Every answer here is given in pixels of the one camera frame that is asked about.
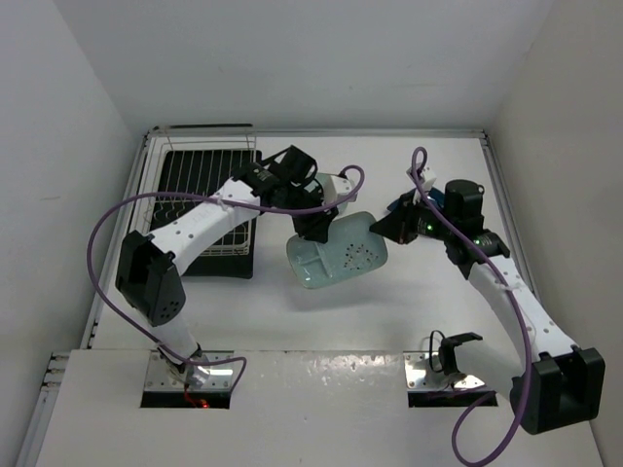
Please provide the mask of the light green plate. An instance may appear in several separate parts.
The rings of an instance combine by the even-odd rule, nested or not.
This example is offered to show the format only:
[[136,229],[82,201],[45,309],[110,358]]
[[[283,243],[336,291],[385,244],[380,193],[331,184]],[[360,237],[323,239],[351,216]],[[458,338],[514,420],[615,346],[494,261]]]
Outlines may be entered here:
[[315,194],[320,195],[323,203],[324,203],[324,193],[323,193],[321,182],[327,175],[337,175],[337,174],[318,173],[315,176],[314,180],[307,186],[307,190],[310,193],[315,193]]
[[335,220],[326,243],[292,236],[286,257],[299,283],[320,289],[381,268],[388,251],[385,239],[370,231],[375,223],[371,213],[359,211]]

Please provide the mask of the dark blue leaf dish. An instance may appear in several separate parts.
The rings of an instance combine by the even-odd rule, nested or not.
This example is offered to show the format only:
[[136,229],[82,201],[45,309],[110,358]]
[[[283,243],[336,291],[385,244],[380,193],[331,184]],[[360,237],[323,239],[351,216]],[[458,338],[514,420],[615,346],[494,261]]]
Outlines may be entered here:
[[[404,201],[407,198],[412,198],[415,194],[416,194],[417,190],[413,189],[411,191],[408,191],[402,195],[400,195],[398,198],[396,198],[395,200],[393,200],[387,207],[386,210],[388,212],[393,211],[402,201]],[[438,208],[440,211],[443,210],[444,208],[444,204],[445,204],[445,195],[443,192],[441,192],[440,190],[436,189],[436,188],[432,188],[428,193],[427,193],[427,197],[428,199],[431,201],[432,204],[435,205],[436,208]]]

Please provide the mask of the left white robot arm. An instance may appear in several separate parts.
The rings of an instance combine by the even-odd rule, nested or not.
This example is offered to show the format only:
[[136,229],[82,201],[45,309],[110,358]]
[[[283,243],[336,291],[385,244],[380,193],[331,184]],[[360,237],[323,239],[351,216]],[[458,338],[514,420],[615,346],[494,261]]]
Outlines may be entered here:
[[324,243],[339,213],[340,194],[351,184],[316,179],[316,160],[290,146],[261,162],[238,168],[209,200],[148,234],[123,240],[116,288],[148,324],[161,354],[178,373],[198,357],[200,346],[181,317],[186,302],[182,276],[198,256],[238,226],[262,212],[292,217],[296,234]]

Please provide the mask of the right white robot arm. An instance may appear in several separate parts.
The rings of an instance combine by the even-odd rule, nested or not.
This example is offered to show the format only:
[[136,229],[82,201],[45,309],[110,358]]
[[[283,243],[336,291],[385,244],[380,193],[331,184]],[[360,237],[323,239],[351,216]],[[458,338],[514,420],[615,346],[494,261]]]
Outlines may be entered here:
[[398,244],[419,235],[442,241],[450,262],[486,300],[519,354],[517,362],[505,360],[486,348],[482,336],[466,332],[442,338],[429,367],[446,377],[464,373],[484,380],[509,400],[532,435],[592,420],[600,410],[605,360],[554,323],[504,241],[485,228],[484,192],[464,179],[448,182],[440,203],[413,190],[370,228]]

